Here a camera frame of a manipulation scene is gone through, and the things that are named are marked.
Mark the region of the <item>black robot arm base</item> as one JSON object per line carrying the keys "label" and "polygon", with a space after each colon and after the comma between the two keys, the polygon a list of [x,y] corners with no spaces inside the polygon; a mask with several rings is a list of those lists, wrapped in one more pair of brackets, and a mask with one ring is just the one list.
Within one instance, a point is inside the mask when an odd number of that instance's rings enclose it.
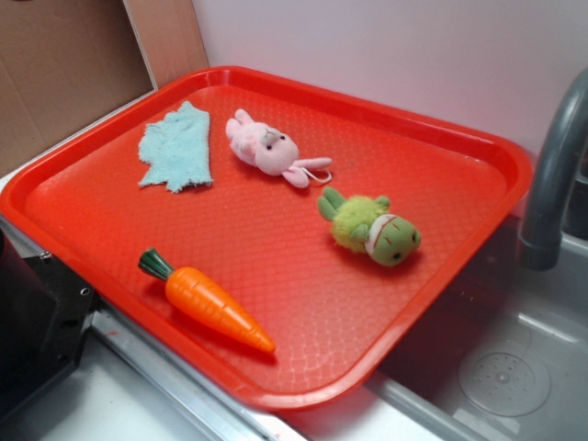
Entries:
{"label": "black robot arm base", "polygon": [[1,420],[79,366],[94,288],[55,256],[21,256],[1,234]]}

